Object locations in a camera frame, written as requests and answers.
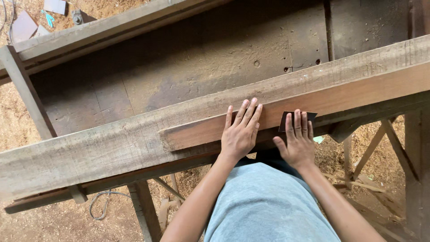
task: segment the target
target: dirt floor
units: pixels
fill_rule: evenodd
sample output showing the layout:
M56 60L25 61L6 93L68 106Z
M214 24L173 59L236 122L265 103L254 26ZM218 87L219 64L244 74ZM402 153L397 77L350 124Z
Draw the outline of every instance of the dirt floor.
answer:
M12 3L4 1L7 7L7 23L0 34L0 45L8 43L7 31L9 30L10 13ZM70 0L69 12L81 8L84 12L100 19L118 14L129 8L145 3L145 0ZM54 28L50 28L45 16L40 13L43 0L19 0L15 1L15 12L18 14L23 9L42 24L49 31L57 31L73 26L70 15L62 16L52 14L55 18ZM3 22L3 11L0 10ZM353 134L352 138L352 162L360 160L363 152L370 143L380 123L364 125ZM404 143L404 119L394 123L394 128ZM337 144L329 136L324 136L321 144L316 145L316 163L325 173L344 176L343 172L343 145ZM0 151L11 149L38 142L40 137L35 125L30 118L15 86L12 83L0 86ZM178 187L185 197L202 179L209 170L209 166L191 169L177 174ZM381 188L387 190L404 206L405 204L405 175L400 163L385 136L376 151L364 167L362 174L371 177L373 181L380 184ZM163 179L171 184L169 176ZM155 181L148 181L156 209L160 207L161 199L174 197ZM114 189L128 194L127 187ZM347 196L355 199L361 204L371 208L381 215L389 216L390 213L365 189L355 186ZM121 195L102 195L95 202L93 208L95 216L99 216L106 199L106 217L103 220L94 220L88 213L89 202L77 205L73 200L60 202L36 208L18 214L7 215L0 211L0 241L143 241L137 218L134 213L132 202L129 198ZM12 201L0 202L0 207L5 207ZM173 217L176 208L169 210L169 220Z

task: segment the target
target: gray shirt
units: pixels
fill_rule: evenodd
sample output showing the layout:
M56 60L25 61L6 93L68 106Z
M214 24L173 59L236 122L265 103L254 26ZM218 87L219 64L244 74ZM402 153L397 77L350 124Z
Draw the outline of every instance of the gray shirt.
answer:
M218 196L205 242L340 241L309 186L263 163L232 170Z

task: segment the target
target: person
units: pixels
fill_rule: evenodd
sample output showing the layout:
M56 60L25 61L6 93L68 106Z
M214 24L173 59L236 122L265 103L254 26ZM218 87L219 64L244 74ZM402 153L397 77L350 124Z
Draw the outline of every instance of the person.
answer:
M385 241L315 165L306 112L297 109L294 122L286 116L287 145L273 138L279 151L244 158L260 126L263 106L256 104L256 98L244 100L233 123L233 106L228 107L221 153L161 241L198 241L205 227L205 242Z

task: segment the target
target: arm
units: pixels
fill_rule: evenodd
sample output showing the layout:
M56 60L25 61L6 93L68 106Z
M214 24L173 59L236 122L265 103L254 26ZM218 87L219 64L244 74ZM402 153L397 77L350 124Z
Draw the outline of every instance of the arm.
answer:
M315 144L311 121L306 112L294 112L286 117L287 144L280 137L273 138L282 158L295 168L309 185L333 229L342 241L385 241L376 230L348 203L323 176L315 165Z
M248 100L243 101L233 124L231 124L233 106L228 107L221 138L221 153L209 172L176 212L161 238L162 242L199 240L228 175L236 163L255 146L255 138L260 126L258 120L263 106L259 104L255 114L252 115L257 99L252 99L246 111L248 103Z

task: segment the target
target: forearm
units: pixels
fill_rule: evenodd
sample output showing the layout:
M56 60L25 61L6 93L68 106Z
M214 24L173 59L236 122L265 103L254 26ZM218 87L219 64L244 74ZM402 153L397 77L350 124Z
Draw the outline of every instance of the forearm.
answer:
M298 170L342 241L385 241L332 186L316 165Z
M225 181L237 161L223 154L187 197L167 227L161 241L197 241Z

